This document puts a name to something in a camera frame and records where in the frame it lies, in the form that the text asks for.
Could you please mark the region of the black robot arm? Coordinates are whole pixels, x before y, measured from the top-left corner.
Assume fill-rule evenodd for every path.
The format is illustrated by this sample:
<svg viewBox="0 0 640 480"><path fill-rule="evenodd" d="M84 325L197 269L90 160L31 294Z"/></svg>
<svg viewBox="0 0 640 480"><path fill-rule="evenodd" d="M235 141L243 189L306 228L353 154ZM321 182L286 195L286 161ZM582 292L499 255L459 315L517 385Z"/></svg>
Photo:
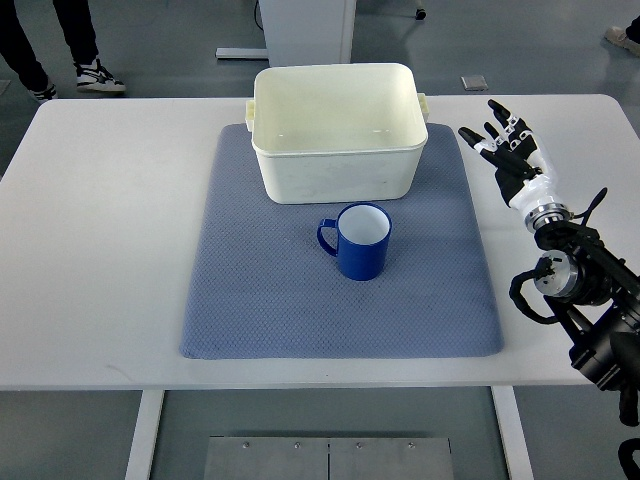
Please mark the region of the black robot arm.
<svg viewBox="0 0 640 480"><path fill-rule="evenodd" d="M540 206L525 219L542 255L515 276L509 296L538 324L562 326L573 345L572 367L602 391L619 393L622 424L639 424L639 277L605 246L587 222L607 192L586 211Z"/></svg>

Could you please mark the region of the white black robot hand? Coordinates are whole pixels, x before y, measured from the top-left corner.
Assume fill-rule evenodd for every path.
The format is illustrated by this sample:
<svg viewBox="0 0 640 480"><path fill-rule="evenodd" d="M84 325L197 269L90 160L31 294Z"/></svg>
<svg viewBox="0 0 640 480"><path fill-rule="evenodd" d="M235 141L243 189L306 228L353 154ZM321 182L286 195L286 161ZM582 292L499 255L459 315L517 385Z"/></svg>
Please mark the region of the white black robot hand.
<svg viewBox="0 0 640 480"><path fill-rule="evenodd" d="M504 203L517 211L527 230L571 218L569 208L556 192L557 174L539 137L525 120L490 99L499 126L484 124L485 135L468 127L460 137L495 168L494 178Z"/></svg>

